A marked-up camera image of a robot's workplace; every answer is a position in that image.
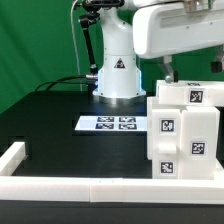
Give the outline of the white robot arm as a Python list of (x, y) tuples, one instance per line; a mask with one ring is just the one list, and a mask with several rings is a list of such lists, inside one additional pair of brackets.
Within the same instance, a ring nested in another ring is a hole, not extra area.
[(122, 8), (134, 12), (130, 24), (114, 7), (100, 11), (104, 62), (93, 96), (101, 102), (125, 104), (145, 98), (138, 57), (158, 58), (170, 83), (173, 55), (224, 45), (224, 0), (124, 0)]

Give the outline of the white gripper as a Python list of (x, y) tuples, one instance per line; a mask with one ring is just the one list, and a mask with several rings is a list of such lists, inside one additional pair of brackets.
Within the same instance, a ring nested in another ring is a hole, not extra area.
[[(224, 0), (215, 0), (210, 10), (186, 12), (183, 2), (138, 4), (133, 17), (133, 43), (140, 58), (158, 58), (166, 83), (177, 83), (172, 57), (178, 53), (224, 44)], [(211, 71), (224, 71), (224, 46), (217, 49)]]

